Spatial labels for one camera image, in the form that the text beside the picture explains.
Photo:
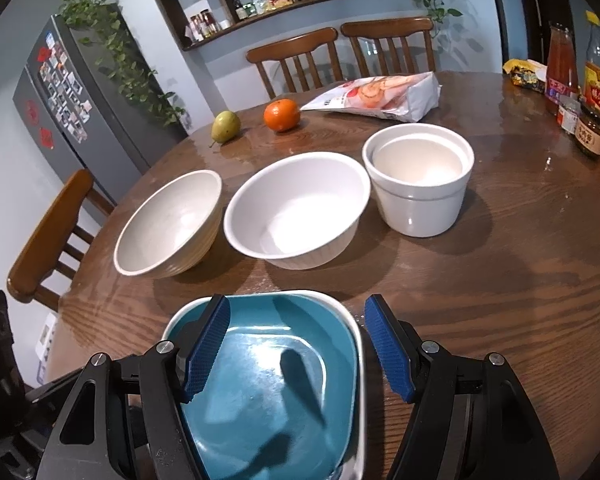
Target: green pear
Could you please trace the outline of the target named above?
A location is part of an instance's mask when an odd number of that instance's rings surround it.
[[[226,110],[220,112],[211,125],[211,138],[218,144],[224,144],[240,133],[240,118]]]

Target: orange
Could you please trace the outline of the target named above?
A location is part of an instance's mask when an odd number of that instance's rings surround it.
[[[279,99],[267,105],[263,118],[269,128],[284,132],[300,122],[300,108],[291,99]]]

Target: wooden table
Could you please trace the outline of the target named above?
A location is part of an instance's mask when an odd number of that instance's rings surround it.
[[[129,192],[87,252],[61,300],[53,377],[96,351],[144,352],[183,304],[215,292],[312,289],[359,319],[384,295],[423,338],[455,354],[490,351],[511,362],[548,435],[561,476],[577,478],[600,450],[600,160],[586,159],[544,110],[542,96],[498,74],[440,73],[440,107],[426,122],[465,136],[475,167],[458,222],[435,238],[407,238],[382,222],[373,199],[351,245],[321,269],[283,270],[238,254],[219,234],[195,268],[174,278],[118,275],[112,254],[133,211],[187,171],[210,168],[222,200],[285,156],[328,150],[361,160],[365,139],[387,121],[306,112],[275,135],[263,107],[240,113],[244,135],[209,148],[210,128],[184,140]],[[298,94],[304,103],[318,92]],[[367,352],[369,446],[365,478],[383,478],[410,410]]]

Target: gray refrigerator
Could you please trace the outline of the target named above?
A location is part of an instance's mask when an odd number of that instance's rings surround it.
[[[58,177],[66,182],[86,168],[96,189],[116,205],[186,132],[180,123],[164,126],[146,106],[120,95],[118,83],[107,76],[107,63],[96,65],[98,58],[106,60],[106,49],[79,41],[88,35],[51,17],[22,70],[13,102]],[[146,66],[136,45],[130,55]],[[160,93],[153,78],[152,86]],[[86,202],[85,208],[102,224],[104,217],[93,206]]]

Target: chair backrest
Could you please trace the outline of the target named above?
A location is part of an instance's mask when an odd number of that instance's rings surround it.
[[[18,301],[37,300],[57,311],[60,297],[42,285],[54,270],[70,280],[75,270],[60,261],[66,253],[82,261],[84,254],[69,243],[71,234],[88,244],[93,236],[78,225],[78,213],[85,199],[90,200],[103,214],[109,215],[113,206],[93,189],[93,177],[87,170],[76,171],[62,188],[51,207],[33,231],[7,277],[7,290]]]
[[[286,64],[286,60],[293,57],[300,85],[302,86],[302,90],[306,92],[309,89],[309,84],[307,83],[304,69],[302,68],[299,58],[301,54],[305,54],[307,63],[309,64],[311,78],[314,80],[314,86],[316,88],[322,88],[322,81],[320,81],[314,56],[312,56],[311,53],[324,44],[327,45],[327,49],[329,50],[329,60],[331,62],[331,69],[333,70],[333,76],[336,81],[342,81],[343,77],[342,70],[340,69],[340,60],[338,59],[338,53],[334,43],[337,38],[338,31],[335,28],[320,28],[313,32],[303,34],[302,36],[296,36],[295,38],[289,38],[288,40],[276,41],[275,43],[252,48],[247,52],[246,57],[249,63],[255,64],[258,68],[258,72],[267,89],[267,93],[269,94],[269,97],[273,99],[276,96],[276,93],[273,91],[273,86],[271,86],[271,81],[267,76],[267,72],[264,70],[262,62],[279,61],[282,66],[282,73],[285,75],[286,85],[291,92],[297,92],[296,85],[289,72],[289,67]]]
[[[370,22],[348,22],[343,23],[340,27],[342,35],[349,38],[353,53],[356,55],[358,68],[362,77],[369,77],[369,69],[366,66],[365,57],[360,49],[358,38],[367,38],[373,40],[378,51],[378,60],[380,62],[380,70],[382,75],[389,75],[389,69],[386,63],[386,57],[382,50],[380,40],[386,40],[389,47],[389,55],[393,65],[394,73],[404,73],[400,66],[398,52],[394,45],[394,38],[400,38],[404,61],[406,63],[407,72],[415,74],[418,72],[416,64],[413,62],[407,38],[416,32],[422,32],[424,35],[424,45],[427,51],[427,64],[429,71],[435,72],[436,61],[433,58],[433,47],[431,45],[430,30],[433,29],[433,22],[425,16],[416,18],[393,18],[390,20],[373,20]]]

